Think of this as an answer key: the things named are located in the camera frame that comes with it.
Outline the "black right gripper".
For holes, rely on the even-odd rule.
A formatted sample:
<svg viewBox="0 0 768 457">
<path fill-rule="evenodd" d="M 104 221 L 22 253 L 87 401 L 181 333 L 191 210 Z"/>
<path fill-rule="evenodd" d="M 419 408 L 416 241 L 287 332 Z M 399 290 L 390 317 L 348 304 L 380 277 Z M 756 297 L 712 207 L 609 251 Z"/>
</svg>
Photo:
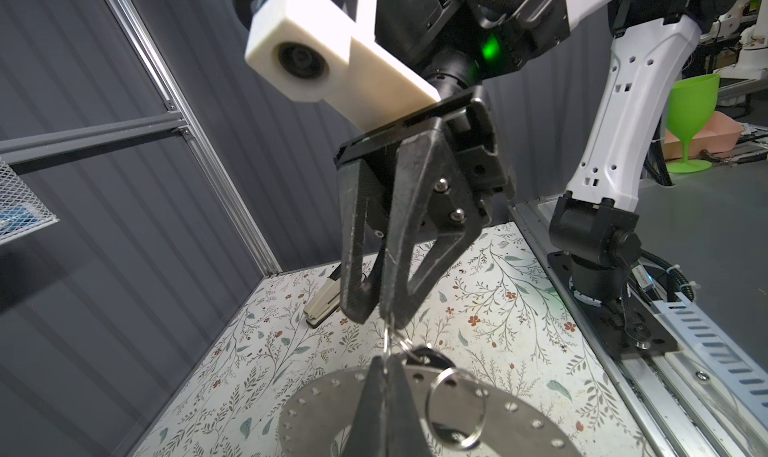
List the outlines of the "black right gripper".
<svg viewBox="0 0 768 457">
<path fill-rule="evenodd" d="M 379 303 L 404 328 L 447 270 L 491 222 L 489 199 L 515 194 L 480 86 L 374 129 L 335 156 L 342 228 L 340 307 L 364 324 Z M 367 231 L 387 238 L 363 278 Z M 435 239 L 416 270 L 417 241 Z"/>
</svg>

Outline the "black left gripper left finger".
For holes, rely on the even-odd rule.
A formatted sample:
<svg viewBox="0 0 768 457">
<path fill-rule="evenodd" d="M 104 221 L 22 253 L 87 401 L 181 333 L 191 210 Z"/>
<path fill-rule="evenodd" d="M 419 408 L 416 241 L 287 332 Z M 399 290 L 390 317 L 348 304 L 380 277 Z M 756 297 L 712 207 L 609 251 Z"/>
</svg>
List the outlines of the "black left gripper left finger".
<svg viewBox="0 0 768 457">
<path fill-rule="evenodd" d="M 385 360 L 375 357 L 364 380 L 350 433 L 342 452 L 344 457 L 387 455 L 387 392 Z"/>
</svg>

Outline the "silver split keyring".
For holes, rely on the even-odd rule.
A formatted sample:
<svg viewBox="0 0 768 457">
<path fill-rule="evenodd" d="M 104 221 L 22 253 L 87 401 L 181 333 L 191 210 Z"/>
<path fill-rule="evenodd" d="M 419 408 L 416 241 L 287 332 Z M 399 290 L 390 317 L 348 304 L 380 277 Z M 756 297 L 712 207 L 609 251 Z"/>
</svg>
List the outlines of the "silver split keyring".
<svg viewBox="0 0 768 457">
<path fill-rule="evenodd" d="M 477 447 L 487 415 L 487 391 L 469 372 L 447 368 L 430 383 L 424 419 L 431 435 L 443 447 L 454 451 Z"/>
</svg>

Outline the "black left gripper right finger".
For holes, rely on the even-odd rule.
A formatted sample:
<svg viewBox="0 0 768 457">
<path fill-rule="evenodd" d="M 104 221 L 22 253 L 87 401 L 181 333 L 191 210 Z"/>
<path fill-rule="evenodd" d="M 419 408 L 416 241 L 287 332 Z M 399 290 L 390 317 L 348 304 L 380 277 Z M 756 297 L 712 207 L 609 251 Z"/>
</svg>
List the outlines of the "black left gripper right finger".
<svg viewBox="0 0 768 457">
<path fill-rule="evenodd" d="M 431 457 L 405 374 L 397 357 L 386 360 L 386 455 Z"/>
</svg>

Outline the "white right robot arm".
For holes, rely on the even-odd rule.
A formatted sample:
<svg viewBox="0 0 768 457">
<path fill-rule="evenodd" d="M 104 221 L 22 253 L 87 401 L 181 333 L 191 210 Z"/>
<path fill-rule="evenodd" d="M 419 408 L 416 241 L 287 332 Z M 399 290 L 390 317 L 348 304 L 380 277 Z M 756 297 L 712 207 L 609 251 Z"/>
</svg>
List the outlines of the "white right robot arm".
<svg viewBox="0 0 768 457">
<path fill-rule="evenodd" d="M 404 328 L 515 185 L 482 82 L 520 70 L 588 15 L 609 14 L 606 87 L 549 224 L 564 283 L 611 356 L 676 340 L 630 294 L 642 255 L 639 177 L 699 38 L 736 0 L 231 0 L 244 59 L 295 102 L 324 101 L 361 136 L 337 168 L 340 307 Z"/>
</svg>

